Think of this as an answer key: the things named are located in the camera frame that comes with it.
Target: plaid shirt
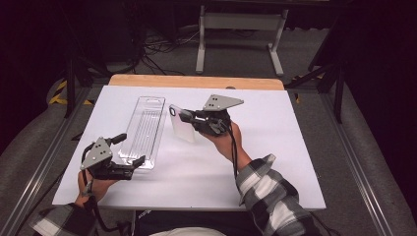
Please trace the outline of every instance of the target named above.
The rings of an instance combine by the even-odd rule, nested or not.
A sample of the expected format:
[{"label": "plaid shirt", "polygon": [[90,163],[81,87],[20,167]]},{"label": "plaid shirt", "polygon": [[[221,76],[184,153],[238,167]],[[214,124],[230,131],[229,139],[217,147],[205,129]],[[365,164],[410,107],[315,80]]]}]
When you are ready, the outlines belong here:
[{"label": "plaid shirt", "polygon": [[[297,190],[271,169],[275,156],[253,160],[237,176],[241,205],[263,235],[320,235],[312,216],[298,204]],[[95,218],[70,204],[42,211],[30,226],[42,235],[91,235]]]}]

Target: person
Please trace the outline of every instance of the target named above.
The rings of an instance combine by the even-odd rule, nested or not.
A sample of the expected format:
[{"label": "person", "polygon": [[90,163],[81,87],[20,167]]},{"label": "person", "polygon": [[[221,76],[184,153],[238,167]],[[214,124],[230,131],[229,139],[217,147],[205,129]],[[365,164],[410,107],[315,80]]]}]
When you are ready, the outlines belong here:
[{"label": "person", "polygon": [[[275,156],[269,154],[264,158],[252,159],[242,147],[239,126],[234,122],[231,126],[238,157],[236,186],[241,195],[241,204],[245,205],[246,214],[258,233],[261,235],[320,235],[320,230],[314,224],[313,217],[298,204],[297,190],[277,171],[271,169]],[[229,134],[219,137],[202,135],[215,145],[221,155],[232,161],[232,137]],[[81,172],[78,182],[80,191],[72,204],[43,210],[30,224],[37,233],[41,235],[93,235],[96,219],[93,213],[85,210],[85,202],[89,197],[84,197],[82,194],[85,184]],[[101,200],[115,183],[114,180],[93,180],[91,190],[97,201]],[[220,214],[222,213],[226,214],[224,218],[231,218],[227,212],[220,212]],[[135,235],[241,235],[236,233],[238,232],[236,230],[223,231],[221,227],[213,225],[199,227],[199,225],[193,224],[176,224],[174,226],[178,227],[172,228],[173,226],[162,227],[161,224],[165,222],[163,219],[157,220],[157,222],[157,227],[152,230],[135,229]],[[245,228],[248,223],[238,221],[237,224],[231,225]]]}]

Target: gray carpet floor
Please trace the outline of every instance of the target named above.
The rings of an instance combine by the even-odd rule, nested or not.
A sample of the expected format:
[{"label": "gray carpet floor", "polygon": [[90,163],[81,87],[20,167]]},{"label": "gray carpet floor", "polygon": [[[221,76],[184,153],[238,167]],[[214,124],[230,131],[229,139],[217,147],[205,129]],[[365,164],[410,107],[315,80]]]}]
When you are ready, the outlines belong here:
[{"label": "gray carpet floor", "polygon": [[[312,58],[316,54],[327,30],[285,30],[278,46],[278,56],[284,70],[280,78],[285,84],[294,76],[305,75]],[[276,78],[266,46],[273,35],[268,32],[213,31],[208,34],[205,71],[202,76],[244,77],[244,78]],[[197,58],[197,37],[168,53],[158,52],[150,55],[160,68],[181,72],[194,76]],[[111,63],[109,70],[117,70],[125,65]],[[138,74],[153,74],[144,63],[136,68]],[[58,81],[45,95],[47,102],[55,92]],[[96,83],[89,90],[89,99],[97,99],[102,84]],[[316,215],[328,227],[341,235],[381,235],[377,230],[368,206],[358,188],[347,161],[343,143],[337,135],[326,113],[322,96],[316,92],[299,91],[299,101],[294,98],[294,91],[289,95],[299,122],[307,149],[314,168],[318,173],[327,209],[316,211]],[[80,134],[87,124],[93,105],[82,105],[75,115],[74,122],[63,137],[62,145],[49,169],[41,188],[36,195],[37,200],[46,191],[65,168],[77,141],[71,141]],[[63,122],[65,105],[50,104],[48,109],[28,124],[12,141],[0,157],[0,204],[2,214],[0,225],[4,225],[14,209],[19,197],[27,187],[28,180],[36,170],[40,160],[47,152],[59,126]],[[358,159],[369,178],[376,198],[390,226],[391,235],[417,235],[415,222],[411,216],[401,192],[396,186],[384,161],[378,145],[362,117],[356,103],[346,88],[342,106],[343,129],[358,156]],[[57,189],[54,185],[46,195],[37,212],[50,207]],[[132,211],[103,209],[102,215],[108,226],[116,220],[132,217]],[[101,235],[118,235],[102,233]],[[19,235],[31,235],[30,228],[25,225]]]}]

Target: desk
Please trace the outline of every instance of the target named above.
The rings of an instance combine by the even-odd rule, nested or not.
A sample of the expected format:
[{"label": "desk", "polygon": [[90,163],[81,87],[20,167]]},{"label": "desk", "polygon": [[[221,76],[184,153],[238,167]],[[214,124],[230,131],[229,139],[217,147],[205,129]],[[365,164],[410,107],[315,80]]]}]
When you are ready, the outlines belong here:
[{"label": "desk", "polygon": [[[301,206],[325,208],[288,94],[279,80],[128,75],[114,76],[103,88],[53,204],[74,200],[78,192],[75,176],[84,148],[100,136],[111,138],[125,132],[140,95],[163,95],[166,103],[202,109],[212,93],[245,100],[228,111],[241,127],[247,153],[253,158],[274,153],[277,161],[272,168],[298,189]],[[117,153],[120,144],[111,148]],[[113,161],[121,163],[117,154]],[[122,209],[244,210],[238,206],[240,197],[232,172],[231,163],[202,136],[197,134],[193,144],[176,138],[167,118],[155,168],[136,170],[131,181],[114,185],[100,205]]]}]

